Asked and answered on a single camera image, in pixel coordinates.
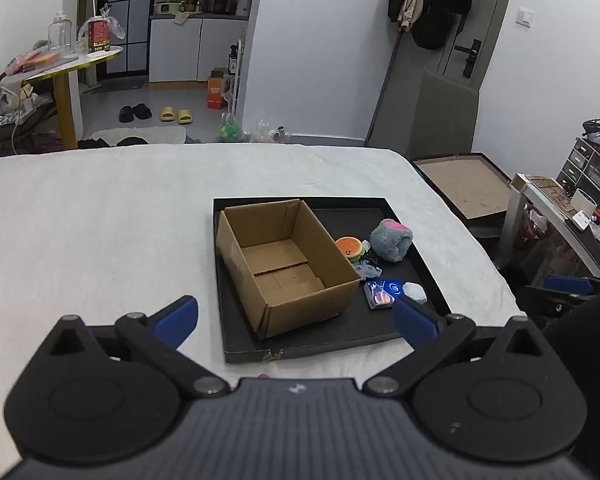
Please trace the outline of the burger plush toy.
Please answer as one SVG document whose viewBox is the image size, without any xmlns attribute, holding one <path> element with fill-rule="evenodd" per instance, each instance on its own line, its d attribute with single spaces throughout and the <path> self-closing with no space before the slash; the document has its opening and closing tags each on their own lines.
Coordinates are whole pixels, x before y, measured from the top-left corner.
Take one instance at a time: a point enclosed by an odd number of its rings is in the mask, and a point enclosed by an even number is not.
<svg viewBox="0 0 600 480">
<path fill-rule="evenodd" d="M 343 236 L 335 242 L 342 254 L 350 263 L 358 262 L 363 259 L 370 251 L 370 242 L 368 240 L 359 240 L 354 236 Z"/>
</svg>

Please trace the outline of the brown cardboard box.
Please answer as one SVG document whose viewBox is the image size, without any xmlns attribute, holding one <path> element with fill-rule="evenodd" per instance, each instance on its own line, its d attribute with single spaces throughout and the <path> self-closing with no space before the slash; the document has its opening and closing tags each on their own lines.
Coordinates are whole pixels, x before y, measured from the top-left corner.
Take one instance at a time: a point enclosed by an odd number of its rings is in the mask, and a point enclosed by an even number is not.
<svg viewBox="0 0 600 480">
<path fill-rule="evenodd" d="M 343 313 L 360 278 L 303 200 L 227 207 L 215 246 L 261 339 Z"/>
</svg>

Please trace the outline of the framed cork board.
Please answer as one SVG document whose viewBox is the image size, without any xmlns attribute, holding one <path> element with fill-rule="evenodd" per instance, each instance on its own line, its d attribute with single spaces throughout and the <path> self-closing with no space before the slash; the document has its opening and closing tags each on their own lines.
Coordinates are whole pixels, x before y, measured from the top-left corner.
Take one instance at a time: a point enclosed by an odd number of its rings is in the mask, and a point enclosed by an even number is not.
<svg viewBox="0 0 600 480">
<path fill-rule="evenodd" d="M 481 153 L 413 160 L 426 183 L 468 228 L 501 229 L 510 179 Z"/>
</svg>

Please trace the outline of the black slipper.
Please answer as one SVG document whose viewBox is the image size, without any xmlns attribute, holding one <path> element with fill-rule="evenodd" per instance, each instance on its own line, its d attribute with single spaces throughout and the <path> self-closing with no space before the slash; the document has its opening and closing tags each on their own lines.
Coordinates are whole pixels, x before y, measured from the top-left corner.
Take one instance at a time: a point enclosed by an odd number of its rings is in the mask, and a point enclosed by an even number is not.
<svg viewBox="0 0 600 480">
<path fill-rule="evenodd" d="M 144 103 L 135 105 L 132 108 L 133 115 L 139 120 L 147 120 L 152 117 L 150 108 Z"/>
<path fill-rule="evenodd" d="M 132 122 L 134 118 L 135 116 L 132 107 L 129 105 L 122 107 L 119 112 L 119 122 L 122 122 L 122 124 L 128 124 L 129 122 Z"/>
</svg>

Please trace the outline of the grey fluffy plush toy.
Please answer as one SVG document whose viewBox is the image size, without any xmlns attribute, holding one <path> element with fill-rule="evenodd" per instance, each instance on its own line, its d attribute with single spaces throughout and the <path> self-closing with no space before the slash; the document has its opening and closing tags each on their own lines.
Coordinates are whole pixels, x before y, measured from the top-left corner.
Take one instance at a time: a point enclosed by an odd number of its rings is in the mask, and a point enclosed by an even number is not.
<svg viewBox="0 0 600 480">
<path fill-rule="evenodd" d="M 402 261 L 413 243 L 413 232 L 399 221 L 384 219 L 370 233 L 370 246 L 379 258 Z"/>
</svg>

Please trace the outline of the glass desk with clutter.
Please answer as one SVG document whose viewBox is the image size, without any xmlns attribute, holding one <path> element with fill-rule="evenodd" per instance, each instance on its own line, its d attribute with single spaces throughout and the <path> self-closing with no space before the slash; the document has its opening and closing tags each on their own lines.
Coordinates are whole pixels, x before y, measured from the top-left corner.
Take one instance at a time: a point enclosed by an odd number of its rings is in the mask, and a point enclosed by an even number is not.
<svg viewBox="0 0 600 480">
<path fill-rule="evenodd" d="M 512 258 L 524 206 L 531 205 L 564 239 L 593 276 L 600 278 L 600 242 L 590 229 L 580 232 L 568 217 L 525 174 L 515 174 L 509 185 L 510 194 L 496 262 L 502 266 Z"/>
</svg>

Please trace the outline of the left black slipper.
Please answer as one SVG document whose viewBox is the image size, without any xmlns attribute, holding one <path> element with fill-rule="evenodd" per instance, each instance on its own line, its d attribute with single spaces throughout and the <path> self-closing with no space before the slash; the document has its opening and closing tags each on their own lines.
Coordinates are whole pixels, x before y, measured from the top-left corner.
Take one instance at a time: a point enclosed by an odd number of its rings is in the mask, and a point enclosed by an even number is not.
<svg viewBox="0 0 600 480">
<path fill-rule="evenodd" d="M 132 107 L 129 105 L 122 107 L 119 112 L 119 122 L 122 122 L 122 124 L 128 124 L 129 122 L 132 122 L 134 118 L 135 116 Z"/>
</svg>

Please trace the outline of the blue tissue packet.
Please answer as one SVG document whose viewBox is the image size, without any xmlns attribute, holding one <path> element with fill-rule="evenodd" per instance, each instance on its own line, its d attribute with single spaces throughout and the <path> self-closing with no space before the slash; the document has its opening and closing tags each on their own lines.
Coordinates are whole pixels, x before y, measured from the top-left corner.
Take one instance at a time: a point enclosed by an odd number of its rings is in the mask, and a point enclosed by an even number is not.
<svg viewBox="0 0 600 480">
<path fill-rule="evenodd" d="M 398 280 L 367 281 L 363 292 L 370 310 L 391 308 L 404 295 L 403 285 Z"/>
</svg>

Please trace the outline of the grey denim octopus toy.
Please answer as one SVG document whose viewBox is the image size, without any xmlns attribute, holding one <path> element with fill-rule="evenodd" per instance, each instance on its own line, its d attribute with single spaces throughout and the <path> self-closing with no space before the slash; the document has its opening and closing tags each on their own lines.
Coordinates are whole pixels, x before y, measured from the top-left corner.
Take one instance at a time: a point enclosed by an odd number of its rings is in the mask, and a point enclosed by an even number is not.
<svg viewBox="0 0 600 480">
<path fill-rule="evenodd" d="M 382 269 L 373 260 L 360 259 L 353 263 L 354 270 L 362 281 L 373 281 L 381 277 Z"/>
</svg>

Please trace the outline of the left yellow slipper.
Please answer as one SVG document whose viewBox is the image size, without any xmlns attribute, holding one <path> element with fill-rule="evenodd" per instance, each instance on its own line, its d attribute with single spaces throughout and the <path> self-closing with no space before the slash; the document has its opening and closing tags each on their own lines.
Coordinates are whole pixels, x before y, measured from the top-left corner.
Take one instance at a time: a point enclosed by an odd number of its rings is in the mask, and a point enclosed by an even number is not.
<svg viewBox="0 0 600 480">
<path fill-rule="evenodd" d="M 160 113 L 162 122 L 173 122 L 175 119 L 174 109 L 172 106 L 166 106 Z"/>
</svg>

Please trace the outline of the yellow round side table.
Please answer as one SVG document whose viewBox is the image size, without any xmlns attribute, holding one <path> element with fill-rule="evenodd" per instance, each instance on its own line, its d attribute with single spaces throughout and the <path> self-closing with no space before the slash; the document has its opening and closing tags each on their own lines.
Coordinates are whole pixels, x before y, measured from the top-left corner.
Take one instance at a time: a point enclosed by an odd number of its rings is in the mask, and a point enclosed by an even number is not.
<svg viewBox="0 0 600 480">
<path fill-rule="evenodd" d="M 76 144 L 76 128 L 74 128 L 73 121 L 69 74 L 77 70 L 83 70 L 88 66 L 109 61 L 121 54 L 122 51 L 122 47 L 112 46 L 108 51 L 81 53 L 70 56 L 68 60 L 63 60 L 60 65 L 55 67 L 32 70 L 32 72 L 24 75 L 22 80 L 24 84 L 46 79 L 53 81 L 59 134 L 65 150 L 75 150 L 78 147 L 78 144 Z"/>
</svg>

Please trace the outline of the white paper ball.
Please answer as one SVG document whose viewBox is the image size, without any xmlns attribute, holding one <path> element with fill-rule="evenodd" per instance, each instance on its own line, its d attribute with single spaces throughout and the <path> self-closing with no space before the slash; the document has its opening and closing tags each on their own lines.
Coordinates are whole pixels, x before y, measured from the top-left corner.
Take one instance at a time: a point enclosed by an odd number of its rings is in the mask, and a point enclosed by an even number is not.
<svg viewBox="0 0 600 480">
<path fill-rule="evenodd" d="M 426 304 L 428 298 L 425 289 L 422 285 L 412 282 L 406 282 L 402 285 L 404 296 L 417 302 L 418 304 Z"/>
</svg>

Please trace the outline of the green plastic bag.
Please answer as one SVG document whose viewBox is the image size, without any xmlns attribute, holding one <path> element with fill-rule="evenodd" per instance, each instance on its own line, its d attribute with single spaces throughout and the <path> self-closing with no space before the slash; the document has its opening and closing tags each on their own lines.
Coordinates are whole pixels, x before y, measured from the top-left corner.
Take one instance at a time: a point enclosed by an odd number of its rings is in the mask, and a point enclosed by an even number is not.
<svg viewBox="0 0 600 480">
<path fill-rule="evenodd" d="M 240 143 L 244 140 L 242 125 L 230 112 L 225 112 L 221 116 L 219 140 L 225 143 Z"/>
</svg>

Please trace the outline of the grey leaning panel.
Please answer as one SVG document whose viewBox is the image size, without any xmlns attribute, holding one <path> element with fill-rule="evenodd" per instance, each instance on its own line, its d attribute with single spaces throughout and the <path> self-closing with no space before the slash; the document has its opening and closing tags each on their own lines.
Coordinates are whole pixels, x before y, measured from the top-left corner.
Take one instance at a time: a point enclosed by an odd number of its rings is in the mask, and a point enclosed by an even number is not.
<svg viewBox="0 0 600 480">
<path fill-rule="evenodd" d="M 468 153 L 478 106 L 478 90 L 436 73 L 423 73 L 406 156 L 421 159 Z"/>
</svg>

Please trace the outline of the red snack box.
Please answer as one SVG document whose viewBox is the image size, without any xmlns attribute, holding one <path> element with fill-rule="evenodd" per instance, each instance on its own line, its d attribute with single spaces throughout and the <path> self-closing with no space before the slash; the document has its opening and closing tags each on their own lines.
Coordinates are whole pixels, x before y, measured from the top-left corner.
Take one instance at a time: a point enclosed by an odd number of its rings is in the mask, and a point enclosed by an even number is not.
<svg viewBox="0 0 600 480">
<path fill-rule="evenodd" d="M 94 16 L 87 21 L 87 50 L 90 53 L 110 50 L 109 21 L 102 16 Z"/>
</svg>

